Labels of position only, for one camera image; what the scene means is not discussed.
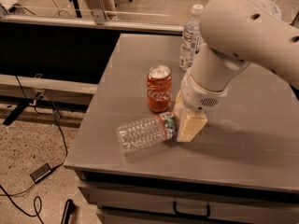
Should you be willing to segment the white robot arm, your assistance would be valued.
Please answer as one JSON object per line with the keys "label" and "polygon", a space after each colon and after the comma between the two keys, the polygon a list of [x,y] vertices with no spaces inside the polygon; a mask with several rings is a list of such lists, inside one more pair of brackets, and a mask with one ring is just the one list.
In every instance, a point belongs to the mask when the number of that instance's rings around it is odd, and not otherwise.
{"label": "white robot arm", "polygon": [[199,18],[204,39],[181,80],[174,111],[177,140],[190,142],[218,108],[227,86],[251,63],[299,89],[299,29],[281,20],[267,0],[210,0]]}

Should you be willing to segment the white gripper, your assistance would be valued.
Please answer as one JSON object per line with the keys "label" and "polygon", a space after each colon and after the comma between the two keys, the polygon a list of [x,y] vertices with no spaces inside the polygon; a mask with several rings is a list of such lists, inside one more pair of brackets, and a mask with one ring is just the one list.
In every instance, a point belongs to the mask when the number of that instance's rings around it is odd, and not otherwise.
{"label": "white gripper", "polygon": [[227,89],[223,91],[204,89],[195,82],[191,69],[188,69],[181,80],[180,91],[173,108],[173,112],[179,118],[177,141],[191,142],[207,124],[204,111],[217,109],[227,93]]}

